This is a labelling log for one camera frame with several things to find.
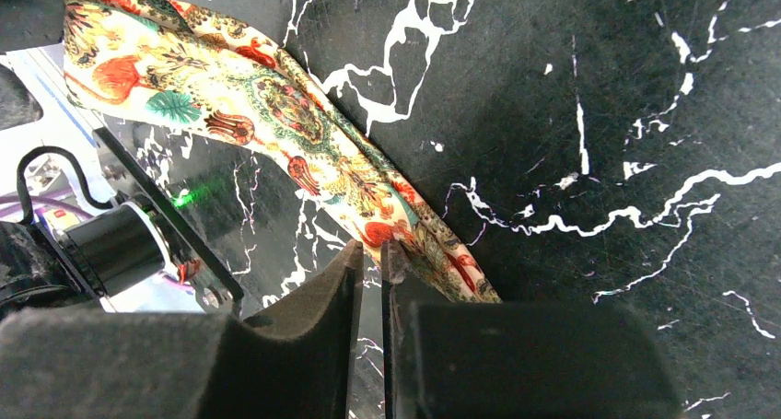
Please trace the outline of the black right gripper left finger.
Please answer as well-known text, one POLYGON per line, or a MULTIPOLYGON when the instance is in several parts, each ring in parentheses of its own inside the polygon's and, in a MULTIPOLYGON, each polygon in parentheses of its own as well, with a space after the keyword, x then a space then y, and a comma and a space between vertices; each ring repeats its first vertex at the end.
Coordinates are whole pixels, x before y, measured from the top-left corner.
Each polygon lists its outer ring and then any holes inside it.
POLYGON ((1 325, 5 418, 345 418, 364 252, 230 314, 32 309, 1 325))

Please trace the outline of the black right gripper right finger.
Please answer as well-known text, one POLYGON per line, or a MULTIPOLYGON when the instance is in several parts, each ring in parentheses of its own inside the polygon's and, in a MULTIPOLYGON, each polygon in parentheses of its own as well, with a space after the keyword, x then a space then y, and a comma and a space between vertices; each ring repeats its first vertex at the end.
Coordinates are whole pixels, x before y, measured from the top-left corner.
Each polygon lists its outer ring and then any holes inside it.
POLYGON ((389 418, 679 418, 649 329, 580 303, 454 303, 381 249, 389 418))

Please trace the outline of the cream flamingo paisley tie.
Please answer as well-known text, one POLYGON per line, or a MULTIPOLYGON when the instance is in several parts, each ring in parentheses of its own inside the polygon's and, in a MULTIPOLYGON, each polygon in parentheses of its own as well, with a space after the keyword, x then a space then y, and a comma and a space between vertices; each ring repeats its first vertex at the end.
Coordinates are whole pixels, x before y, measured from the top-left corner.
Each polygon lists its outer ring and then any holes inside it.
POLYGON ((282 47, 178 0, 64 0, 64 81, 79 107, 270 158, 367 253, 401 243, 452 301, 499 295, 465 244, 282 47))

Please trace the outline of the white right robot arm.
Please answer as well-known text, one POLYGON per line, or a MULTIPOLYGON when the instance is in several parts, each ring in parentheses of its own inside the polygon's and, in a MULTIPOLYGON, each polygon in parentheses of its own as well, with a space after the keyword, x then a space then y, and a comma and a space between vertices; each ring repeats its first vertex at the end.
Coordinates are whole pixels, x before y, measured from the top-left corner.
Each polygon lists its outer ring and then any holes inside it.
MULTIPOLYGON (((106 313, 100 299, 171 264, 136 204, 54 237, 1 226, 5 418, 345 418, 364 245, 257 314, 106 313)), ((389 418, 678 418, 681 398, 647 330, 616 308, 450 303, 413 252, 380 249, 389 418)))

